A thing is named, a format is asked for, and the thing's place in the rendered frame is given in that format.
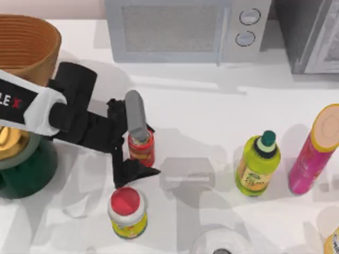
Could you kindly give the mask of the red can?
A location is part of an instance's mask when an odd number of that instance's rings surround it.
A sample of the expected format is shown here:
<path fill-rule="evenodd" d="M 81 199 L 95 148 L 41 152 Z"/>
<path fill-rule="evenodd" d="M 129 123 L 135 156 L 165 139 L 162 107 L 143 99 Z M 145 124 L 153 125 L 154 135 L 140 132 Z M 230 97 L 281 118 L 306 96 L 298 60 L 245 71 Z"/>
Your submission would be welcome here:
<path fill-rule="evenodd" d="M 152 167 L 155 162 L 155 139 L 153 131 L 148 130 L 146 141 L 140 142 L 128 135 L 128 148 L 131 159 L 137 159 L 141 164 Z"/>

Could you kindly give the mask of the red-lidded yellow jar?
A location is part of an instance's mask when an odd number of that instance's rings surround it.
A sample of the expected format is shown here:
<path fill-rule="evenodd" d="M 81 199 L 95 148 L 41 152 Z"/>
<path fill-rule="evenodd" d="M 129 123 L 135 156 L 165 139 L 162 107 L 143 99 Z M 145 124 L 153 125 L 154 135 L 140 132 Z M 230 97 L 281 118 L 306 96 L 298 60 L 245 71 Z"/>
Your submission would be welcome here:
<path fill-rule="evenodd" d="M 143 195 L 132 187 L 116 189 L 108 202 L 108 215 L 115 234 L 133 239 L 145 231 L 148 223 Z"/>

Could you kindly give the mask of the pale microwave oven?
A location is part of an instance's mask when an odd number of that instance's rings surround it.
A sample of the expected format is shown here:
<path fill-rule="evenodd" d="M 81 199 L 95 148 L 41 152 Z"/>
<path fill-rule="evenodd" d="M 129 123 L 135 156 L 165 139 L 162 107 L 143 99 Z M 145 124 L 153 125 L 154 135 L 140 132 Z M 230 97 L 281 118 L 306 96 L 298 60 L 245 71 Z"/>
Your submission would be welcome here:
<path fill-rule="evenodd" d="M 104 0 L 113 59 L 129 63 L 214 63 L 224 8 L 229 20 L 223 62 L 252 62 L 260 51 L 272 0 Z M 256 8 L 254 25 L 239 15 Z M 240 47 L 238 33 L 252 31 L 255 42 Z"/>

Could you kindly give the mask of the brown wooden basket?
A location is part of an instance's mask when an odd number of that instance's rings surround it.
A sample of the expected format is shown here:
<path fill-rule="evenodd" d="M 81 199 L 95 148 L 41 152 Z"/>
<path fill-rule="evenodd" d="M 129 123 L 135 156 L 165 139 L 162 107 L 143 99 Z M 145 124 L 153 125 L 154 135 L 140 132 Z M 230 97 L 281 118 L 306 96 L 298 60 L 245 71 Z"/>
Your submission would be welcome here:
<path fill-rule="evenodd" d="M 0 69 L 45 87 L 55 71 L 61 34 L 40 18 L 0 14 Z"/>

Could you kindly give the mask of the green bottle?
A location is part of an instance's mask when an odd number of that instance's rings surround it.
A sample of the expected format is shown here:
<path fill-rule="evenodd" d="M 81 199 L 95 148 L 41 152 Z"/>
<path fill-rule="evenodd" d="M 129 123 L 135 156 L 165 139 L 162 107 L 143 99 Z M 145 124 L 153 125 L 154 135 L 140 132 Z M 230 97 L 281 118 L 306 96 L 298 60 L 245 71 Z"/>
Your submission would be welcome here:
<path fill-rule="evenodd" d="M 276 134 L 266 130 L 247 140 L 235 172 L 235 183 L 246 196 L 260 196 L 267 189 L 281 160 Z"/>

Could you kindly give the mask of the microwave knob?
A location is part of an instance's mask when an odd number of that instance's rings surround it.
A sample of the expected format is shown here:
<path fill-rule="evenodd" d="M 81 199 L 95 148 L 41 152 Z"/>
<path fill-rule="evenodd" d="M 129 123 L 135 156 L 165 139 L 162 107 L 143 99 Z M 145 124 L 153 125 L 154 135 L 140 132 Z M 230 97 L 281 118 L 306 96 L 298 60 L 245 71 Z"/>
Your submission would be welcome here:
<path fill-rule="evenodd" d="M 243 25 L 254 25 L 260 20 L 260 18 L 261 12 L 256 8 L 244 10 L 239 15 L 239 20 Z"/>
<path fill-rule="evenodd" d="M 252 31 L 244 31 L 238 33 L 235 37 L 235 42 L 240 47 L 248 47 L 256 40 L 256 35 Z"/>

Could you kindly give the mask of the pink tube can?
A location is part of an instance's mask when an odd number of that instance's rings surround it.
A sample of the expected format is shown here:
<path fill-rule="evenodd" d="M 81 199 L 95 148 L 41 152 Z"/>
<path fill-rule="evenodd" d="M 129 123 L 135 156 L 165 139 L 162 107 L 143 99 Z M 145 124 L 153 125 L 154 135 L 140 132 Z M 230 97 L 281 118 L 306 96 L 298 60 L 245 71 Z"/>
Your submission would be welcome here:
<path fill-rule="evenodd" d="M 292 193 L 307 193 L 339 146 L 339 103 L 322 109 L 288 175 Z"/>

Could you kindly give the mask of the grey cabinet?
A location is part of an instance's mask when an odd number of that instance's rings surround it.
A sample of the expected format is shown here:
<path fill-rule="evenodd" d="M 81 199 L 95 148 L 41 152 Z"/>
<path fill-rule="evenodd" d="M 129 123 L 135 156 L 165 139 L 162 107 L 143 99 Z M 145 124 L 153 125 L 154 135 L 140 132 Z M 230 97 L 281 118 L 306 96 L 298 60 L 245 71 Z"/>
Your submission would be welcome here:
<path fill-rule="evenodd" d="M 274 0 L 294 74 L 339 74 L 339 0 Z"/>

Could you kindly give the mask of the yellow can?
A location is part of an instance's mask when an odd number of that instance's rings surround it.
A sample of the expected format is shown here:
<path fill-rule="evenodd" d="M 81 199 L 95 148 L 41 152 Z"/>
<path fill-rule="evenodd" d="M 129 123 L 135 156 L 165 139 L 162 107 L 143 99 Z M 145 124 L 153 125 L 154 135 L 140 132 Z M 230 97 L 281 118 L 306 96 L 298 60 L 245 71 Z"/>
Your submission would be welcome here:
<path fill-rule="evenodd" d="M 324 254 L 339 254 L 339 227 L 325 240 Z"/>

